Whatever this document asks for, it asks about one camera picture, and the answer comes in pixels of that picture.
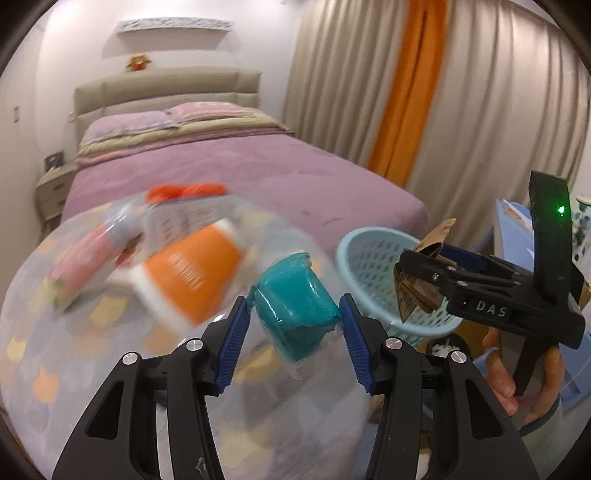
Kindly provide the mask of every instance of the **wall shelf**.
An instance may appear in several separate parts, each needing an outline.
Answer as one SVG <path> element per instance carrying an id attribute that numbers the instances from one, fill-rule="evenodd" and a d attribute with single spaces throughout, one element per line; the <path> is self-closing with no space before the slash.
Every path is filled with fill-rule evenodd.
<path id="1" fill-rule="evenodd" d="M 197 17 L 155 17 L 123 20 L 117 23 L 117 33 L 127 33 L 138 30 L 154 30 L 160 28 L 200 28 L 203 30 L 218 30 L 230 32 L 234 22 L 218 20 L 216 18 Z"/>

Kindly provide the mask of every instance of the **pink bedspread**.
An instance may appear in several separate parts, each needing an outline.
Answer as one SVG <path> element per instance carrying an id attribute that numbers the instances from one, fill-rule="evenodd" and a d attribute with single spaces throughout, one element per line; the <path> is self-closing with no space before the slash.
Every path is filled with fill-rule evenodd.
<path id="1" fill-rule="evenodd" d="M 174 145 L 80 171 L 63 220 L 162 183 L 221 182 L 232 193 L 286 218 L 333 255 L 363 226 L 421 235 L 421 201 L 382 177 L 288 135 Z"/>

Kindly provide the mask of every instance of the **hand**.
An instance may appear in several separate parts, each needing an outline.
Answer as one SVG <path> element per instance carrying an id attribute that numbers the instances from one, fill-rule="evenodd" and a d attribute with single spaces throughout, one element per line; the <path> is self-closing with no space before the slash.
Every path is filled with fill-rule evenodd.
<path id="1" fill-rule="evenodd" d="M 503 405 L 503 408 L 509 415 L 514 415 L 519 404 L 514 398 L 515 382 L 501 362 L 501 336 L 499 330 L 489 328 L 488 333 L 482 340 L 484 348 L 496 348 L 486 357 L 486 370 L 488 375 L 486 381 L 491 386 L 492 391 Z M 525 417 L 524 425 L 539 419 L 550 411 L 556 401 L 560 388 L 564 381 L 564 359 L 557 346 L 553 346 L 546 352 L 544 357 L 545 382 L 538 400 L 535 402 L 531 411 Z"/>

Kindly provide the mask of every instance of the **headboard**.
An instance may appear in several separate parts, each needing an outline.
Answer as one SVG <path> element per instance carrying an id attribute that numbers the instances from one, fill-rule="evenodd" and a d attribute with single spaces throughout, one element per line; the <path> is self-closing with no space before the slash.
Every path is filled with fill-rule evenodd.
<path id="1" fill-rule="evenodd" d="M 95 120 L 118 113 L 166 110 L 184 102 L 232 102 L 258 107 L 260 72 L 231 67 L 181 67 L 129 72 L 74 90 L 76 140 Z"/>

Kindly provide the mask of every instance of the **blue ribbed rubber pad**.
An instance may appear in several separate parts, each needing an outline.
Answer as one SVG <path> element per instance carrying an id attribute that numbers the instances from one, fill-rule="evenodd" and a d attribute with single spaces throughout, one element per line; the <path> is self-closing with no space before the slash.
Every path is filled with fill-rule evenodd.
<path id="1" fill-rule="evenodd" d="M 214 383 L 220 394 L 232 382 L 242 344 L 251 324 L 251 312 L 248 310 L 246 300 L 243 300 L 231 321 L 232 324 L 217 356 L 217 375 Z"/>
<path id="2" fill-rule="evenodd" d="M 353 363 L 357 381 L 365 387 L 369 394 L 374 391 L 375 380 L 371 369 L 371 355 L 363 338 L 363 333 L 357 324 L 355 314 L 345 296 L 339 302 L 340 314 L 343 317 L 343 330 L 349 356 Z"/>

